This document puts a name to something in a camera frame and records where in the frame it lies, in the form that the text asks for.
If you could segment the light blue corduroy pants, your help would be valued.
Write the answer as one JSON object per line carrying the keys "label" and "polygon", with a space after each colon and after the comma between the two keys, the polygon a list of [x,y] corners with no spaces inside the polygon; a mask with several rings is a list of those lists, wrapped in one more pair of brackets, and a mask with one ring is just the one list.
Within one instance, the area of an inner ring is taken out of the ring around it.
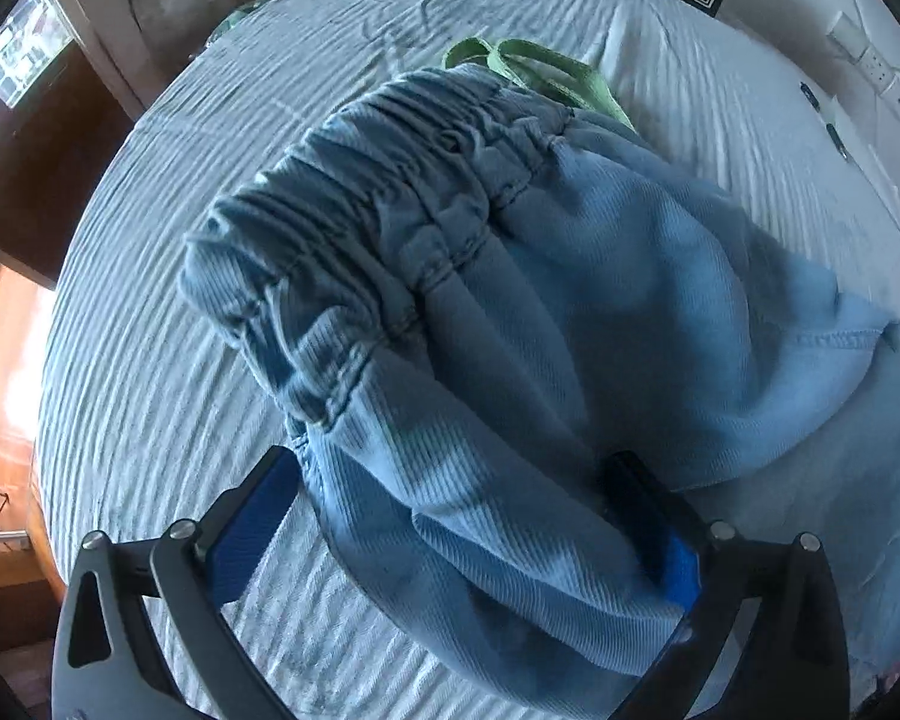
{"label": "light blue corduroy pants", "polygon": [[286,418],[334,557],[457,673],[610,713],[683,612],[603,515],[631,450],[816,533],[863,691],[900,647],[900,320],[605,115],[421,70],[215,200],[185,298]]}

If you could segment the white striped bed sheet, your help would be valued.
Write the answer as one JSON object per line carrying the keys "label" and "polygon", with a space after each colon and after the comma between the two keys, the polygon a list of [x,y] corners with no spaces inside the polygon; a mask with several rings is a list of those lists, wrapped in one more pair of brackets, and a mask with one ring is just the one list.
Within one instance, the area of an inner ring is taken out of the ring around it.
{"label": "white striped bed sheet", "polygon": [[56,564],[274,444],[240,642],[302,718],[601,718],[678,606],[639,455],[818,535],[855,697],[900,654],[900,234],[800,72],[678,0],[274,0],[133,128],[56,291]]}

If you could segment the black pen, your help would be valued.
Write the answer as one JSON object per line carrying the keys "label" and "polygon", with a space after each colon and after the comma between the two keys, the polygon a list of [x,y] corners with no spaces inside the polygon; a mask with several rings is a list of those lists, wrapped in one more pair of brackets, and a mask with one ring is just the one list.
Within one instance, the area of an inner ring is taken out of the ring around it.
{"label": "black pen", "polygon": [[800,83],[800,91],[803,96],[805,96],[806,102],[813,107],[814,112],[818,115],[818,119],[820,119],[821,124],[823,124],[824,130],[826,131],[829,140],[831,140],[834,149],[846,163],[852,164],[854,158],[852,158],[852,154],[848,151],[844,138],[841,137],[839,130],[837,130],[836,121],[834,121],[834,114],[832,114],[829,101],[822,94],[816,93],[813,86],[808,82]]}

